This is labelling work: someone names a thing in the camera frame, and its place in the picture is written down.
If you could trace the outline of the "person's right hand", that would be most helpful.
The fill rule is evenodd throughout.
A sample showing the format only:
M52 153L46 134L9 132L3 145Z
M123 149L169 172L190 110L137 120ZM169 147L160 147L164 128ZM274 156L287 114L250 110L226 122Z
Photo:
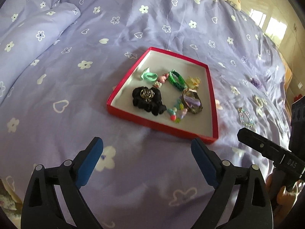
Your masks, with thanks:
M275 169L266 180L266 189L270 198L272 210L277 208L291 209L298 197L300 180L284 171Z

